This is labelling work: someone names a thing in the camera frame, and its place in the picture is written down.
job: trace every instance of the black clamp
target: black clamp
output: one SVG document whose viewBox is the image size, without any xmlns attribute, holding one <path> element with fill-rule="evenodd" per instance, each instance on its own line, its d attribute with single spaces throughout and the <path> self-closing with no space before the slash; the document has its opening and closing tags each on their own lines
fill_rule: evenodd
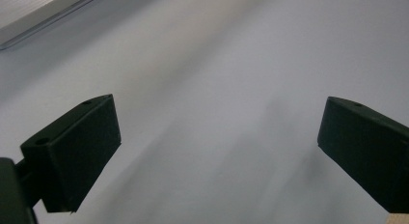
<svg viewBox="0 0 409 224">
<path fill-rule="evenodd" d="M 0 158 L 0 223 L 35 224 L 32 207 L 77 211 L 121 144 L 112 95 L 72 108 L 21 145 L 17 164 Z"/>
<path fill-rule="evenodd" d="M 355 101 L 329 97 L 318 145 L 390 213 L 409 213 L 409 128 Z"/>
</svg>

